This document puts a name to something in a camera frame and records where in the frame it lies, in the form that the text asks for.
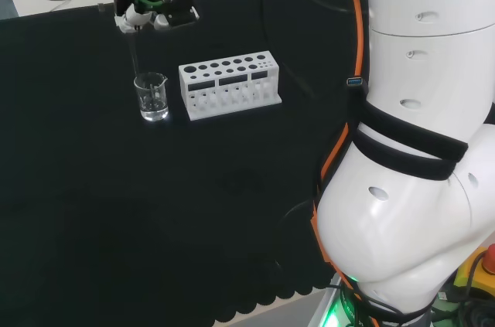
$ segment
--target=red button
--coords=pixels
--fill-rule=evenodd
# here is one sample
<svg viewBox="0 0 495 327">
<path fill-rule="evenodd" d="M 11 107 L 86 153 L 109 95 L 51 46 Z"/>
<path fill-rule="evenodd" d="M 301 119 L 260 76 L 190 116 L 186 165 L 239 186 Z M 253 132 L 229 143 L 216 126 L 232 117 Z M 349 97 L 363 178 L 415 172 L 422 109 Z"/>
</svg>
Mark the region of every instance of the red button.
<svg viewBox="0 0 495 327">
<path fill-rule="evenodd" d="M 487 273 L 495 274 L 495 244 L 488 247 L 481 264 Z"/>
</svg>

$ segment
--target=black table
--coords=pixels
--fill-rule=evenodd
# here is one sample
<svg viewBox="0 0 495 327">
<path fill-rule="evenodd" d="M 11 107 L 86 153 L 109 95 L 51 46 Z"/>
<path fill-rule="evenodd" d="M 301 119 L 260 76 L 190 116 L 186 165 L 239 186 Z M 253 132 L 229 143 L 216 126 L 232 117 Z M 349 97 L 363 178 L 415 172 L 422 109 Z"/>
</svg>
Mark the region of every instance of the black table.
<svg viewBox="0 0 495 327">
<path fill-rule="evenodd" d="M 2 327 L 210 326 L 329 282 L 308 213 L 280 219 L 344 122 L 353 16 L 266 0 L 271 45 L 316 96 L 282 69 L 281 106 L 191 123 L 178 65 L 268 48 L 257 0 L 195 2 L 197 24 L 138 36 L 142 69 L 169 77 L 161 124 L 139 114 L 111 6 L 0 22 Z"/>
</svg>

